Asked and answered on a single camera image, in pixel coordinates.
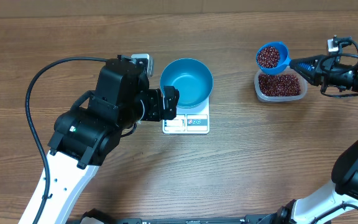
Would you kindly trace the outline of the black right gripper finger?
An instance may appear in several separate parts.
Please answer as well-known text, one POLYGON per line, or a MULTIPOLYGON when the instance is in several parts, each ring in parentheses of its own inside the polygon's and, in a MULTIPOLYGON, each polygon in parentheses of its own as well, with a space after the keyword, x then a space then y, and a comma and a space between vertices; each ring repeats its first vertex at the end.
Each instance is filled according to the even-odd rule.
POLYGON ((320 86, 323 84, 321 74, 316 70, 309 71, 302 67, 293 67, 293 70, 299 73, 310 85, 320 86))
POLYGON ((289 66, 292 69, 303 69, 303 70, 314 70, 318 67, 320 61, 324 59, 325 55, 316 55, 312 57, 306 57, 306 58, 298 58, 293 59, 289 63, 289 66))

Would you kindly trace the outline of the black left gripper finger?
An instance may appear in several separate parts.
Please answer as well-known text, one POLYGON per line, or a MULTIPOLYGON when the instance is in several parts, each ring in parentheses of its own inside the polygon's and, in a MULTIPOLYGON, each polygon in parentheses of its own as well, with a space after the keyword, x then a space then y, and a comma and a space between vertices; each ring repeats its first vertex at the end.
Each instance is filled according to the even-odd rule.
POLYGON ((164 86, 164 106, 166 108, 176 108, 180 97, 179 91, 174 86, 164 86))
POLYGON ((164 120, 173 120, 177 117, 177 107, 167 107, 163 111, 163 119, 164 120))

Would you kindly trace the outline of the blue plastic measuring scoop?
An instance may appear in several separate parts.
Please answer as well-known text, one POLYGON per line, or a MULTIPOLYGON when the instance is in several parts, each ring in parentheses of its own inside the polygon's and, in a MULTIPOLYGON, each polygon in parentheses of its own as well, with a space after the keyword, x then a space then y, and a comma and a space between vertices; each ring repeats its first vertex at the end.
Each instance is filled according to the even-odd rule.
POLYGON ((257 65, 263 73, 276 75, 290 64, 290 55, 283 42, 270 42, 263 45, 255 56, 257 65))

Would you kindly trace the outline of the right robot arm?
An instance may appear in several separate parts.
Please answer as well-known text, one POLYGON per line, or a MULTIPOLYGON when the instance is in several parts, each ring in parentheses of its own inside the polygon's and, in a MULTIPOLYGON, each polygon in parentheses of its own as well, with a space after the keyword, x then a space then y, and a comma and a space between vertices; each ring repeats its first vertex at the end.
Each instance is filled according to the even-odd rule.
MULTIPOLYGON (((329 87, 340 91, 338 98, 358 96, 358 49, 350 58, 354 65, 345 65, 343 49, 356 45, 351 37, 334 36, 327 41, 327 55, 287 59, 285 65, 296 71, 308 83, 319 86, 322 95, 329 87)), ((332 219, 349 212, 358 211, 358 140, 337 159, 330 181, 311 195, 292 200, 275 213, 260 220, 261 223, 330 223, 332 219)))

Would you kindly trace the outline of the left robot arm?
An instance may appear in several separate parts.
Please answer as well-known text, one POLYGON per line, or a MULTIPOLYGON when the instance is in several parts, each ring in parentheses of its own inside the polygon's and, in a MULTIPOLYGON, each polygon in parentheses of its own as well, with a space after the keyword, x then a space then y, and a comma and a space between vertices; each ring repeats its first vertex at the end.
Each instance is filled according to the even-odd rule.
POLYGON ((31 118, 30 95, 44 72, 71 60, 63 58, 42 68, 26 92, 26 118, 44 169, 20 223, 65 223, 106 156, 127 136, 125 129, 132 134, 139 121, 173 120, 177 115, 179 91, 174 86, 149 87, 150 55, 94 57, 94 62, 104 63, 96 88, 84 92, 57 118, 50 149, 44 151, 31 118))

